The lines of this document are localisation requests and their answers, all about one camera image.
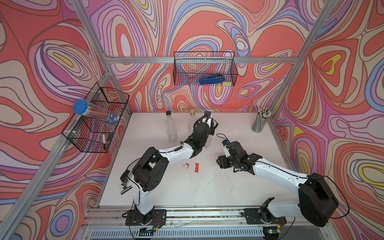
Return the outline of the clear bottle red label cork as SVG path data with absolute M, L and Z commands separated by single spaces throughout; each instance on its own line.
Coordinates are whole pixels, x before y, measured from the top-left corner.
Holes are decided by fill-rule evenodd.
M 196 122 L 197 118 L 195 116 L 195 110 L 190 111 L 190 118 L 188 120 L 188 135 L 190 136 L 193 133 L 194 130 L 194 124 Z

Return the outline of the clear bottle blue label cork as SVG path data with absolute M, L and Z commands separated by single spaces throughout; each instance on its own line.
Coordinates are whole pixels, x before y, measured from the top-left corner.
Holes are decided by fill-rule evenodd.
M 206 144 L 204 146 L 205 148 L 208 148 L 211 145 L 211 140 L 212 140 L 212 135 L 208 135 Z

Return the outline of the clear bottle with black cap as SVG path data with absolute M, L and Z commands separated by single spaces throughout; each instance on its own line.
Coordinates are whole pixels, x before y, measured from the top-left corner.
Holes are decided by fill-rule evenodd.
M 169 141 L 175 142 L 178 138 L 178 133 L 176 129 L 176 122 L 172 117 L 171 111 L 166 111 L 166 131 Z

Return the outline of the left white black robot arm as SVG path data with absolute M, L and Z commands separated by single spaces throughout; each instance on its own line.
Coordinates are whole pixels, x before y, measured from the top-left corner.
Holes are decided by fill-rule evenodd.
M 194 158 L 203 150 L 208 136 L 212 136 L 219 125 L 211 114 L 212 112 L 206 111 L 194 123 L 192 134 L 178 146 L 166 150 L 148 148 L 134 166 L 132 174 L 134 182 L 139 186 L 136 209 L 140 214 L 145 216 L 154 209 L 152 190 L 160 184 L 168 165 Z

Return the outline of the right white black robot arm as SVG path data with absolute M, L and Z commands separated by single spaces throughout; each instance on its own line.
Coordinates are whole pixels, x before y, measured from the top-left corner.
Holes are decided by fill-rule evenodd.
M 233 172 L 247 172 L 266 178 L 295 194 L 294 198 L 268 198 L 258 210 L 261 222 L 270 224 L 283 217 L 304 218 L 317 227 L 324 227 L 339 206 L 323 176 L 313 173 L 301 174 L 266 160 L 257 154 L 247 154 L 237 141 L 222 142 L 224 155 L 217 164 L 221 169 L 232 168 Z

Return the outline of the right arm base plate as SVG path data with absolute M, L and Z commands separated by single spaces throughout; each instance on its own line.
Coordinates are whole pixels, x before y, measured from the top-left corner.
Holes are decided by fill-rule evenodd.
M 287 220 L 285 217 L 276 218 L 268 209 L 248 208 L 240 212 L 245 217 L 248 225 L 285 225 Z

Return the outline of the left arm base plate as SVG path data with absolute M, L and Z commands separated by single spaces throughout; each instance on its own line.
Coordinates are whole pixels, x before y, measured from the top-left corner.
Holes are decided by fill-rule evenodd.
M 129 210 L 126 213 L 126 226 L 155 226 L 161 227 L 166 224 L 167 210 L 153 209 L 143 215 L 138 210 Z

